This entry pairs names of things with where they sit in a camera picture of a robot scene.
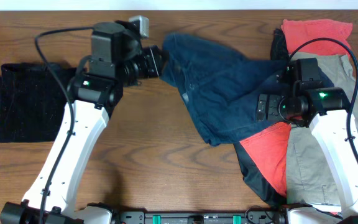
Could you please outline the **navy blue denim shorts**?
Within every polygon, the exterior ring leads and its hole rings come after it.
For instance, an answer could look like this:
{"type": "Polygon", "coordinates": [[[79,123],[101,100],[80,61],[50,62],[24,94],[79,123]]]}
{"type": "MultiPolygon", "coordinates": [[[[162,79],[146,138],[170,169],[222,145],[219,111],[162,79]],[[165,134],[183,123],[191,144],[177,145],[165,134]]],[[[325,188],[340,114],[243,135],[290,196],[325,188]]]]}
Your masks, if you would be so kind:
{"type": "Polygon", "coordinates": [[[161,79],[178,89],[203,141],[234,144],[257,134],[272,121],[258,121],[259,95],[290,92],[278,82],[286,60],[254,60],[224,45],[190,34],[168,34],[169,60],[161,79]]]}

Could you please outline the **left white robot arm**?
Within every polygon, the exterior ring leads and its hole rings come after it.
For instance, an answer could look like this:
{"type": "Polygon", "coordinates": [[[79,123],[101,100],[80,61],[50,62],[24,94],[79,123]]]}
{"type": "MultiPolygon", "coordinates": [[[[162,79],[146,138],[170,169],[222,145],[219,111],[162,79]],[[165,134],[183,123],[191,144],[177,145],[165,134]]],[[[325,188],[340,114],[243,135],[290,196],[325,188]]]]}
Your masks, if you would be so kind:
{"type": "Polygon", "coordinates": [[[167,55],[143,47],[149,20],[100,22],[91,27],[91,53],[62,87],[62,124],[40,174],[21,203],[8,202],[1,223],[119,223],[120,215],[102,203],[75,210],[77,190],[91,152],[108,125],[126,86],[161,75],[167,55]]]}

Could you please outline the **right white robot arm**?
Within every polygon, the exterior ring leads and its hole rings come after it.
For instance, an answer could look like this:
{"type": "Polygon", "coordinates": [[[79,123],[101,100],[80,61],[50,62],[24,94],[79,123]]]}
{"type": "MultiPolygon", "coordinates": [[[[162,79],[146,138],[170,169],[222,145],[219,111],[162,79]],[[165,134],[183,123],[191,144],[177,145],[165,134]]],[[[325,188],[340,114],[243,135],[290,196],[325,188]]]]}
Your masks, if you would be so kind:
{"type": "Polygon", "coordinates": [[[289,61],[278,82],[290,86],[287,95],[259,96],[257,119],[284,121],[308,128],[319,143],[335,181],[341,217],[311,203],[291,204],[284,211],[287,223],[358,223],[358,132],[353,114],[358,78],[352,91],[326,87],[316,58],[289,61]]]}

